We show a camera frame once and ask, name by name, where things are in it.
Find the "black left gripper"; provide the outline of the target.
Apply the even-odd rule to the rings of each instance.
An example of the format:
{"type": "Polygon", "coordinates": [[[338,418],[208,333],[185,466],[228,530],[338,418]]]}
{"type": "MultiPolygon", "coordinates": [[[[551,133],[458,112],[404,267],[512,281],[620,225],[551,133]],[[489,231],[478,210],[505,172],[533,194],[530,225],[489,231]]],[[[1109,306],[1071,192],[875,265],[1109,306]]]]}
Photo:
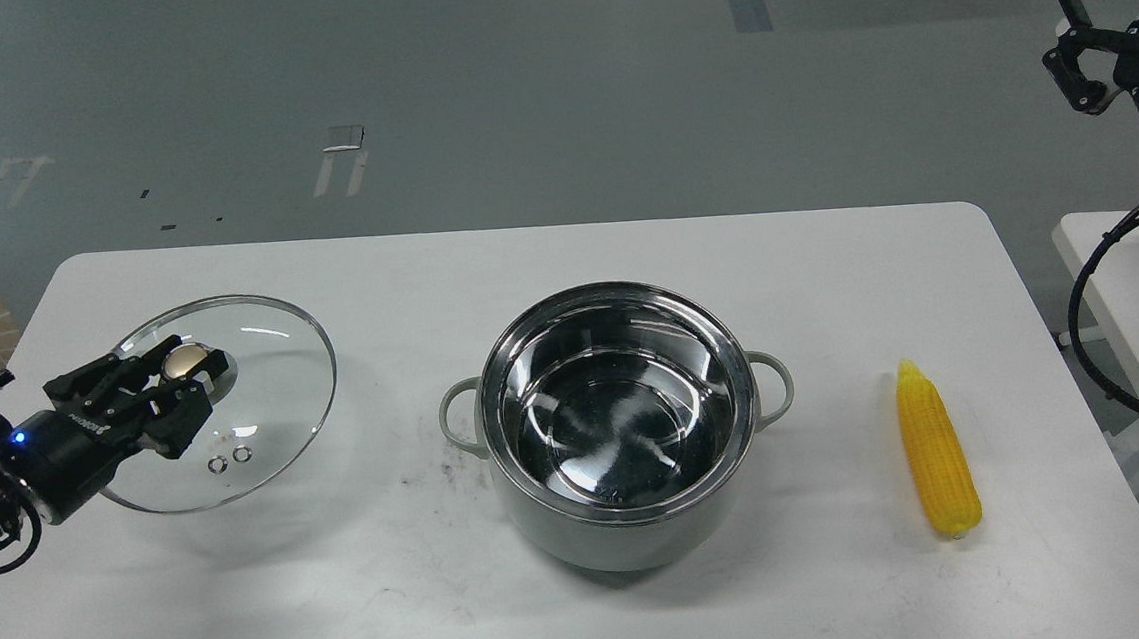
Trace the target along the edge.
{"type": "Polygon", "coordinates": [[[224,350],[172,353],[181,344],[167,335],[140,357],[112,352],[42,385],[54,407],[9,432],[5,468],[43,521],[69,519],[136,452],[185,456],[233,374],[224,350]]]}

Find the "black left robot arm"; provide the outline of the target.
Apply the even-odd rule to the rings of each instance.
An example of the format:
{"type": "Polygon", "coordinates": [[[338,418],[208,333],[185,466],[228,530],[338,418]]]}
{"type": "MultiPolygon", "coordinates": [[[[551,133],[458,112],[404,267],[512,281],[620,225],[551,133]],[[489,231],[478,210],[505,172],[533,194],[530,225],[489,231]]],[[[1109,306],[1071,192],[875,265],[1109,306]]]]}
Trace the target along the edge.
{"type": "MultiPolygon", "coordinates": [[[[144,450],[185,456],[236,378],[231,353],[167,335],[140,357],[112,352],[46,383],[50,405],[26,421],[0,413],[0,575],[109,488],[122,462],[144,450]]],[[[11,380],[0,371],[0,390],[11,380]]]]}

